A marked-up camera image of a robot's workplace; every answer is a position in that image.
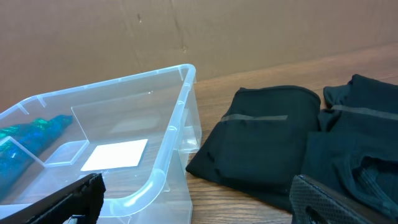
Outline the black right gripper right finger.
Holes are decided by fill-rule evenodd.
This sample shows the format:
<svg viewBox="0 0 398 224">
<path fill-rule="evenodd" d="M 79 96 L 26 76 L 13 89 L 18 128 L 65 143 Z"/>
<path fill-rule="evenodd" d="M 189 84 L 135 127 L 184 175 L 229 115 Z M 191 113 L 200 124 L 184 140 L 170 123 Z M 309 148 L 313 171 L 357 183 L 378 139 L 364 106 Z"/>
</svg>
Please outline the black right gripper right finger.
<svg viewBox="0 0 398 224">
<path fill-rule="evenodd" d="M 289 199 L 293 224 L 397 224 L 306 175 L 293 178 Z"/>
</svg>

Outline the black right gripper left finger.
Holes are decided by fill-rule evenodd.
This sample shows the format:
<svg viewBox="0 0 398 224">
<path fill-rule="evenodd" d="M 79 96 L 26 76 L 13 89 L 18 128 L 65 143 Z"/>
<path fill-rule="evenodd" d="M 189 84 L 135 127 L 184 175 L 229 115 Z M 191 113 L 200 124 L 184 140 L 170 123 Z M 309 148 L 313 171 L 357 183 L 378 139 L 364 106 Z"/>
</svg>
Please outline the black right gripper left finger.
<svg viewBox="0 0 398 224">
<path fill-rule="evenodd" d="M 1 224 L 96 224 L 105 191 L 102 175 L 92 173 L 1 219 Z"/>
</svg>

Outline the black garment with tape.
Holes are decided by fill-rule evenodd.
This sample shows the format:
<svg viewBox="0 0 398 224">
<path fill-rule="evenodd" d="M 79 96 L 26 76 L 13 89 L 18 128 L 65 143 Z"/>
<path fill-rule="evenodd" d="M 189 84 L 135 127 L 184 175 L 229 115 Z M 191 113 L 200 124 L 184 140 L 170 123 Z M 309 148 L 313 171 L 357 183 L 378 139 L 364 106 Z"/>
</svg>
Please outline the black garment with tape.
<svg viewBox="0 0 398 224">
<path fill-rule="evenodd" d="M 318 131 L 320 103 L 300 86 L 240 88 L 187 172 L 291 212 L 290 186 Z"/>
</svg>

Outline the blue sequin garment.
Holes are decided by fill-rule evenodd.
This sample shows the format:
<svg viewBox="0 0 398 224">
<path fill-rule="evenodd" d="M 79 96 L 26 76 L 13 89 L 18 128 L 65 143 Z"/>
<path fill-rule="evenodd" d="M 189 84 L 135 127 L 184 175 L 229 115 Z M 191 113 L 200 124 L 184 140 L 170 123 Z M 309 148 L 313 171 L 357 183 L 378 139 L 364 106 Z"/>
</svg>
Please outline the blue sequin garment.
<svg viewBox="0 0 398 224">
<path fill-rule="evenodd" d="M 17 182 L 26 169 L 35 162 L 32 156 L 40 156 L 73 122 L 73 116 L 58 115 L 50 120 L 37 118 L 30 123 L 1 128 L 1 198 Z"/>
</svg>

